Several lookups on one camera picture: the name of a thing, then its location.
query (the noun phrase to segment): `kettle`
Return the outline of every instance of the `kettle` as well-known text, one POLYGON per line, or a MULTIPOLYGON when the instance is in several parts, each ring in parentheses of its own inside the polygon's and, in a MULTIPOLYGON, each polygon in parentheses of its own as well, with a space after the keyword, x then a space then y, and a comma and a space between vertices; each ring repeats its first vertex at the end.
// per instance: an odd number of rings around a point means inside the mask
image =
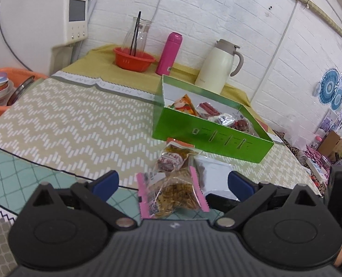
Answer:
POLYGON ((220 94, 229 76, 235 76, 244 63, 244 57, 236 49, 240 47, 220 39, 208 54, 200 69, 195 85, 220 94), (231 73, 234 64, 234 55, 239 57, 239 64, 231 73))

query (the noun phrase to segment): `glass pitcher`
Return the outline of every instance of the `glass pitcher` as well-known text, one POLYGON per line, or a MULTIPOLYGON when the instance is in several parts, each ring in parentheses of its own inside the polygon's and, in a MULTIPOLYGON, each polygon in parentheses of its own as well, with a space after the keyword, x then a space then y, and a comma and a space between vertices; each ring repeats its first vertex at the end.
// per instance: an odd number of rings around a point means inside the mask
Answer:
POLYGON ((121 51, 129 55, 142 57, 146 46, 146 37, 152 22, 140 19, 139 29, 136 32, 135 28, 137 19, 137 17, 133 17, 133 23, 126 34, 121 51))

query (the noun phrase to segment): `display screen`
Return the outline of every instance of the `display screen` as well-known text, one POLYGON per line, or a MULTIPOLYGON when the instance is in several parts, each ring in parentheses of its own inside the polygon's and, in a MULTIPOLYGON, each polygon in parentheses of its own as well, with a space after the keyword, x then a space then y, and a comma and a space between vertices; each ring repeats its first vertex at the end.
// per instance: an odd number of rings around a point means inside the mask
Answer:
POLYGON ((68 20, 70 22, 85 20, 85 1, 70 0, 68 20))

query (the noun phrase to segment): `green box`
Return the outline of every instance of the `green box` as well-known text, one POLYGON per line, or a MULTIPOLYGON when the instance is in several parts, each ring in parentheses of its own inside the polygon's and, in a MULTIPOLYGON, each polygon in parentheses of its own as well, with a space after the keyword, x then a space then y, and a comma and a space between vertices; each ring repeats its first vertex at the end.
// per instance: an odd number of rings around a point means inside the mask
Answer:
POLYGON ((206 152, 252 163, 259 163, 274 145, 244 105, 167 75, 162 76, 155 96, 152 136, 164 141, 172 137, 206 152), (240 112, 253 124, 259 138, 168 107, 185 94, 194 106, 210 102, 220 112, 240 112))

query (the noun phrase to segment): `pink bottle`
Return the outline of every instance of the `pink bottle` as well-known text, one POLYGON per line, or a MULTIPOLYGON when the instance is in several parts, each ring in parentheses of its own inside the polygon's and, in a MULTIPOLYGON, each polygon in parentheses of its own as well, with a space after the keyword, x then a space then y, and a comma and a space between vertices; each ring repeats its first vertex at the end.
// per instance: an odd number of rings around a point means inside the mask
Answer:
POLYGON ((158 75, 170 75, 173 63, 182 43, 182 35, 172 32, 167 39, 155 72, 158 75))

